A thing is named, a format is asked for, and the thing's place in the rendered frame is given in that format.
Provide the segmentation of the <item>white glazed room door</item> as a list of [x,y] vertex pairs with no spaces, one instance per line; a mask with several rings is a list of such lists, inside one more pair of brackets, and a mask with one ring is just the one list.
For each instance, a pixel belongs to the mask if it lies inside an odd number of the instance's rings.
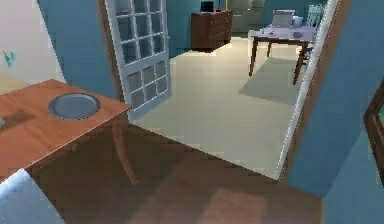
[[106,0],[127,112],[136,120],[171,96],[166,0]]

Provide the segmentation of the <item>dark brown chest of drawers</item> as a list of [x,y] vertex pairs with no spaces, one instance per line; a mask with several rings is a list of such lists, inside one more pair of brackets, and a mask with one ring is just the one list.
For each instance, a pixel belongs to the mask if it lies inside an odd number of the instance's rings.
[[212,52],[231,41],[233,12],[191,14],[191,49]]

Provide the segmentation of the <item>dark wooden table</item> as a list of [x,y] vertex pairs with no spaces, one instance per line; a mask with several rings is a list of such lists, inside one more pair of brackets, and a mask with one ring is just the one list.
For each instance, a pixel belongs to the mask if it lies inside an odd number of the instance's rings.
[[262,30],[256,31],[251,35],[253,41],[249,65],[249,76],[253,75],[259,42],[268,43],[267,54],[270,54],[271,45],[273,43],[296,45],[301,47],[293,77],[293,84],[296,84],[303,65],[304,55],[307,52],[309,44],[314,40],[315,32],[316,29],[310,26],[302,26],[300,28],[265,27]]

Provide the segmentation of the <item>grey round plate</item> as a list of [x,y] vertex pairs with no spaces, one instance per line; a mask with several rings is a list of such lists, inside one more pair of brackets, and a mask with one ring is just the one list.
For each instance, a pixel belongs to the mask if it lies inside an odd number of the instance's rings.
[[57,96],[48,104],[49,113],[61,120],[87,119],[98,112],[100,101],[89,94],[70,93]]

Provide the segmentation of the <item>grey open laptop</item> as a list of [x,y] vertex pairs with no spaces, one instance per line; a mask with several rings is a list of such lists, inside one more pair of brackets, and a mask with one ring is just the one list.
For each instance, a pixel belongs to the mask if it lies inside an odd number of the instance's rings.
[[273,27],[289,27],[292,24],[294,10],[274,10],[272,17]]

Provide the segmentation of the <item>white slatted chair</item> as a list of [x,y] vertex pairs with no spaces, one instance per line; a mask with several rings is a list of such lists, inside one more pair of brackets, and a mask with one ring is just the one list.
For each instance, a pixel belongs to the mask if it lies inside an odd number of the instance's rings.
[[324,13],[324,5],[310,5],[308,8],[308,14],[306,17],[305,25],[309,27],[317,27],[322,19]]

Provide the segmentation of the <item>orange wooden table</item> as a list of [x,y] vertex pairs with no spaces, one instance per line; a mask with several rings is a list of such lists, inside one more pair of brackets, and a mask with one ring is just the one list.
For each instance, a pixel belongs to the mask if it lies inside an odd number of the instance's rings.
[[54,98],[81,91],[50,79],[0,95],[0,117],[5,120],[0,129],[0,182],[21,168],[33,172],[43,167],[105,127],[112,129],[116,151],[130,182],[137,182],[122,133],[130,105],[97,95],[100,109],[87,119],[60,120],[48,112]]

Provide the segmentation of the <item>brown framed picture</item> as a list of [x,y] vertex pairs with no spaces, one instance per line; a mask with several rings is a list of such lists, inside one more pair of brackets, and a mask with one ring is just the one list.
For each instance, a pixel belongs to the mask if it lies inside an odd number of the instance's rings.
[[384,79],[376,89],[363,120],[380,181],[384,187]]

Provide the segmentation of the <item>pale blue cloth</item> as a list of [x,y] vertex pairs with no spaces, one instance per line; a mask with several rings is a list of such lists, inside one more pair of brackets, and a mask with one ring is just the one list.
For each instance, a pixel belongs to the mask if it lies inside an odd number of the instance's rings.
[[33,178],[19,169],[0,184],[0,224],[66,224]]

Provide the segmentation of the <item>teal wall ornament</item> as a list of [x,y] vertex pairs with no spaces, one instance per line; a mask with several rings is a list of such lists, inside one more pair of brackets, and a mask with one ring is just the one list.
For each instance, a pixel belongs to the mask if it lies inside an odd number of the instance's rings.
[[14,63],[16,62],[16,55],[10,51],[10,52],[3,52],[4,59],[7,63],[8,67],[12,67]]

